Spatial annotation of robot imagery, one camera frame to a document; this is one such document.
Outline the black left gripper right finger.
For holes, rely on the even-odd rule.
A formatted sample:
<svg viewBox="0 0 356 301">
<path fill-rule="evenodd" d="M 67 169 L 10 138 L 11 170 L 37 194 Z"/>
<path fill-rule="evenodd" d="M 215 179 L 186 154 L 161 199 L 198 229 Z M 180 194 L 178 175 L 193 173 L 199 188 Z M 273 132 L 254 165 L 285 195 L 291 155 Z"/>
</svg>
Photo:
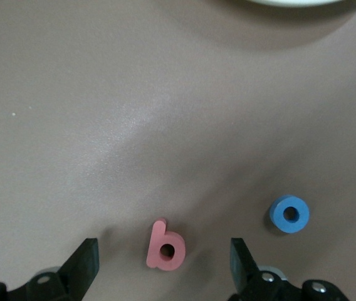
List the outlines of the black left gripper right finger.
<svg viewBox="0 0 356 301">
<path fill-rule="evenodd" d="M 242 238 L 231 238 L 230 270 L 236 292 L 230 300 L 302 300 L 300 288 L 292 285 L 278 268 L 258 265 Z"/>
</svg>

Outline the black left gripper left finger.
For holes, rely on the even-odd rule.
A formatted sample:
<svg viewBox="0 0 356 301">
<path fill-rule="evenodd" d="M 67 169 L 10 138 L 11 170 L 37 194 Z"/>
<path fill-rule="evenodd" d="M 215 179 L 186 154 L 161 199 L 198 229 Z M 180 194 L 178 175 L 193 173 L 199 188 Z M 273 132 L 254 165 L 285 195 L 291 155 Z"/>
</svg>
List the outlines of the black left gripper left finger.
<svg viewBox="0 0 356 301">
<path fill-rule="evenodd" d="M 82 300 L 99 271 L 98 240 L 87 238 L 56 272 L 43 272 L 15 290 L 8 300 Z"/>
</svg>

